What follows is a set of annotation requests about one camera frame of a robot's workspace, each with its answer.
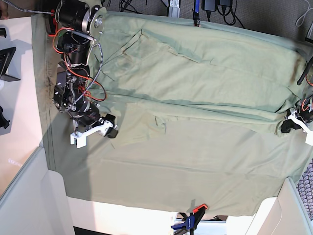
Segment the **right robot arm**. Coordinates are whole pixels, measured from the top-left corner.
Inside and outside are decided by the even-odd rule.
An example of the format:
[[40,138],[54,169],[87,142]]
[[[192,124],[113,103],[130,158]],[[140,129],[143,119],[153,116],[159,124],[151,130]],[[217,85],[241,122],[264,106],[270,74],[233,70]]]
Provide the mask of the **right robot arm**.
[[53,48],[61,56],[59,64],[65,74],[57,79],[53,103],[59,112],[70,115],[76,137],[80,126],[110,139],[118,134],[115,116],[101,116],[96,106],[101,100],[89,92],[94,85],[103,88],[97,82],[101,68],[92,75],[88,62],[95,47],[103,55],[98,40],[105,14],[101,0],[62,0],[55,10],[55,21],[61,28],[54,36]]

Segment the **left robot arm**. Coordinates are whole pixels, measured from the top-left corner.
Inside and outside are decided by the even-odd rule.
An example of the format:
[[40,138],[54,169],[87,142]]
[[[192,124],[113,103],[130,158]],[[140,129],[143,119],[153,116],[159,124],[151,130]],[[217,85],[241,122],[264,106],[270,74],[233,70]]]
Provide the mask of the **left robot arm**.
[[298,54],[261,61],[123,54],[103,65],[101,112],[117,116],[121,126],[143,116],[154,126],[204,121],[279,135],[310,83],[306,65]]

